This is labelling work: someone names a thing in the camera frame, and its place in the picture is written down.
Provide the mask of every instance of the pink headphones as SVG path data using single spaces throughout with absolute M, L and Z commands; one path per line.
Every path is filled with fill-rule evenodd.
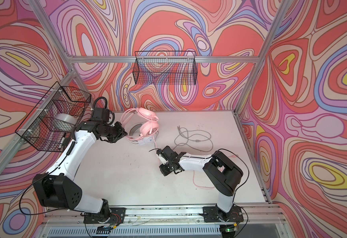
M 157 123 L 157 121 L 159 121 L 159 118 L 156 116 L 155 112 L 152 112 L 150 110 L 147 110 L 141 107 L 130 108 L 127 111 L 125 111 L 122 117 L 120 118 L 120 123 L 122 124 L 122 126 L 125 128 L 125 125 L 129 122 L 129 120 L 135 113 L 137 113 L 139 117 L 146 119 L 147 122 L 145 122 L 140 127 L 139 136 L 126 136 L 126 138 L 134 144 L 144 144 L 146 143 L 146 141 L 154 140 L 156 137 L 156 135 L 154 134 L 157 133 L 157 130 L 159 129 L 159 124 Z

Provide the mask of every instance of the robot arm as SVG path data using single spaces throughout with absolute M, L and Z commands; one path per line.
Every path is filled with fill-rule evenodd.
M 228 220 L 233 207 L 235 188 L 241 182 L 242 170 L 226 155 L 217 150 L 213 155 L 190 155 L 186 152 L 177 154 L 169 146 L 158 149 L 156 154 L 163 164 L 159 166 L 161 173 L 167 176 L 184 170 L 203 171 L 219 191 L 217 201 L 217 217 Z
M 110 111 L 106 108 L 93 108 L 88 121 L 72 128 L 73 140 L 47 174 L 34 177 L 34 189 L 42 206 L 86 212 L 85 220 L 90 217 L 95 222 L 104 222 L 109 218 L 107 200 L 90 196 L 73 182 L 82 159 L 96 140 L 106 137 L 107 140 L 103 141 L 115 143 L 127 135 L 118 121 L 114 125 L 108 123 L 109 115 Z

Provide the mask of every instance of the pink wall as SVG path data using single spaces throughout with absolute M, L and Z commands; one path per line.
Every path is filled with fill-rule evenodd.
M 0 151 L 39 99 L 66 74 L 56 50 L 25 0 L 0 0 Z M 43 216 L 24 216 L 19 193 L 37 173 L 43 173 L 58 154 L 38 152 L 25 144 L 0 175 L 0 237 L 30 237 Z M 22 207 L 43 211 L 34 190 Z
M 347 1 L 292 5 L 239 116 L 296 237 L 347 237 Z
M 133 56 L 138 50 L 195 50 L 198 56 L 256 56 L 275 1 L 55 0 L 45 7 L 66 50 L 78 56 Z M 133 64 L 76 64 L 112 110 L 231 110 L 252 64 L 198 64 L 196 86 L 133 83 Z

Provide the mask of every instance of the white headphones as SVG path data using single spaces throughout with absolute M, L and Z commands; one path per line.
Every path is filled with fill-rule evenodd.
M 131 113 L 132 111 L 134 112 L 128 117 L 126 117 L 126 115 L 128 113 Z M 147 120 L 147 122 L 143 124 L 137 123 L 131 126 L 126 126 L 126 124 L 129 122 L 129 120 L 135 113 L 139 117 L 142 117 L 145 120 Z M 159 124 L 157 123 L 157 121 L 159 121 L 159 118 L 156 116 L 156 113 L 144 108 L 130 108 L 127 111 L 125 111 L 122 117 L 120 118 L 120 123 L 124 127 L 125 131 L 129 134 L 128 136 L 126 136 L 126 138 L 131 143 L 137 144 L 137 145 L 152 143 L 156 139 L 158 135 L 158 129 L 159 129 Z M 137 129 L 139 129 L 140 135 L 133 136 L 132 134 Z

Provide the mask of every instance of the black wire basket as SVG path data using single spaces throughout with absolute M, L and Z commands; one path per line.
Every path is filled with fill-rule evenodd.
M 46 107 L 41 110 L 36 109 L 36 105 L 15 131 L 39 151 L 63 152 L 70 141 L 72 128 L 81 122 L 91 102 L 91 94 L 88 92 L 60 84 L 57 89 L 53 89 L 55 85 L 43 97 L 46 98 L 55 91 Z M 27 118 L 37 110 L 41 112 L 31 125 L 20 129 Z
M 195 51 L 135 51 L 135 84 L 196 85 Z

